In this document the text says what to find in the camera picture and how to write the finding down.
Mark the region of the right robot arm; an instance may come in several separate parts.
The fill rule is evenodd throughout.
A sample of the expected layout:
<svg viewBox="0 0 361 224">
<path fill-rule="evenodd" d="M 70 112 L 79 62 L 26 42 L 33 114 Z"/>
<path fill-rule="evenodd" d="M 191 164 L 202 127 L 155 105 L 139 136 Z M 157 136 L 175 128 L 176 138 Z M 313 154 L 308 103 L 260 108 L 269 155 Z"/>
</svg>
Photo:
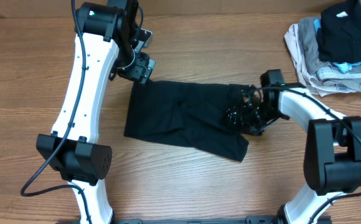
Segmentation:
<svg viewBox="0 0 361 224">
<path fill-rule="evenodd" d="M 331 223 L 323 213 L 335 201 L 361 197 L 361 117 L 346 116 L 315 99 L 300 83 L 285 83 L 268 70 L 227 110 L 226 124 L 259 136 L 278 119 L 293 119 L 307 134 L 306 183 L 277 215 L 248 216 L 247 223 Z"/>
</svg>

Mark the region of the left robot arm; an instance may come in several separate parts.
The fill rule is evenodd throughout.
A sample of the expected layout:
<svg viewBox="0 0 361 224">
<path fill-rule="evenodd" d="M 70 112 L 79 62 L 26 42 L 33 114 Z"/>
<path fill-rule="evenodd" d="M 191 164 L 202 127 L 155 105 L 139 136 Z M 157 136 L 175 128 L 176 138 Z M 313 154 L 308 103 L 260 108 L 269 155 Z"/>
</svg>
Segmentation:
<svg viewBox="0 0 361 224">
<path fill-rule="evenodd" d="M 80 223 L 113 223 L 105 186 L 112 149 L 98 143 L 101 106 L 115 77 L 149 80 L 155 63 L 143 49 L 152 32 L 142 27 L 137 1 L 85 2 L 72 11 L 75 55 L 67 92 L 50 134 L 38 135 L 36 148 L 73 190 Z"/>
</svg>

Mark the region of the black t-shirt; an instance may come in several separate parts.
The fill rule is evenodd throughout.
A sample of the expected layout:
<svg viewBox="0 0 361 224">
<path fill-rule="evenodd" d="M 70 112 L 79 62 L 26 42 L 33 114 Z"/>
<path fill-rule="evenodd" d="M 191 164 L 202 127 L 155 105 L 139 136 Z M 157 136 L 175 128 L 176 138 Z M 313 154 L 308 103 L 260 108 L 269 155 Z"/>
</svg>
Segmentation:
<svg viewBox="0 0 361 224">
<path fill-rule="evenodd" d="M 249 142 L 225 124 L 225 114 L 248 85 L 170 81 L 135 83 L 124 136 L 193 147 L 241 162 Z"/>
</svg>

